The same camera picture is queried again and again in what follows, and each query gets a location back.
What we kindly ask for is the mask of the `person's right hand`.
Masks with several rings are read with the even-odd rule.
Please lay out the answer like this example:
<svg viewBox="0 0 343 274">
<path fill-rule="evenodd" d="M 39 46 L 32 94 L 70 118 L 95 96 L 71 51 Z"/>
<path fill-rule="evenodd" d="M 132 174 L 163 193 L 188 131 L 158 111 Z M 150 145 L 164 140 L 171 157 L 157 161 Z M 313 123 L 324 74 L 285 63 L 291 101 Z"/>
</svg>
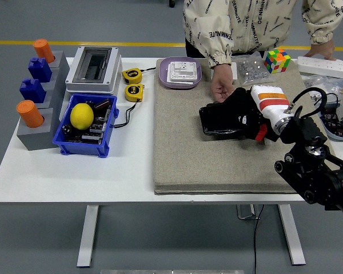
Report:
<svg viewBox="0 0 343 274">
<path fill-rule="evenodd" d="M 230 64 L 221 64 L 213 68 L 211 92 L 216 102 L 224 102 L 233 92 L 233 73 Z"/>
</svg>

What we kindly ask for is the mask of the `person's left hand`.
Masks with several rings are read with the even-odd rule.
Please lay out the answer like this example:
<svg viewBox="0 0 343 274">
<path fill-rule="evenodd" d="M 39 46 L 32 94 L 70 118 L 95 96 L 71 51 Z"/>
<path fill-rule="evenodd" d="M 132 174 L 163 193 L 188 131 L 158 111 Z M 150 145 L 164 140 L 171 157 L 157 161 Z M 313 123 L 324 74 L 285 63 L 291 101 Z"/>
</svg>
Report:
<svg viewBox="0 0 343 274">
<path fill-rule="evenodd" d="M 334 41 L 331 39 L 322 44 L 311 44 L 310 50 L 304 55 L 305 57 L 314 57 L 315 55 L 322 55 L 325 60 L 335 61 L 333 56 L 335 50 Z"/>
</svg>

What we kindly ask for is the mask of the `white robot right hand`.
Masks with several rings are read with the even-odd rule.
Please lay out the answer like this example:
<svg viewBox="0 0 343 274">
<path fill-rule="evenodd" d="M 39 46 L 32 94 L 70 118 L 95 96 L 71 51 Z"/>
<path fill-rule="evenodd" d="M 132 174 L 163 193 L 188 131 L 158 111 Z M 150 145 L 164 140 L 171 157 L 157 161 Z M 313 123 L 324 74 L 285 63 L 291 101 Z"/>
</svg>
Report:
<svg viewBox="0 0 343 274">
<path fill-rule="evenodd" d="M 239 121 L 248 128 L 269 123 L 271 128 L 280 132 L 293 114 L 283 90 L 278 86 L 254 85 L 250 90 L 235 89 L 233 96 L 238 100 Z"/>
</svg>

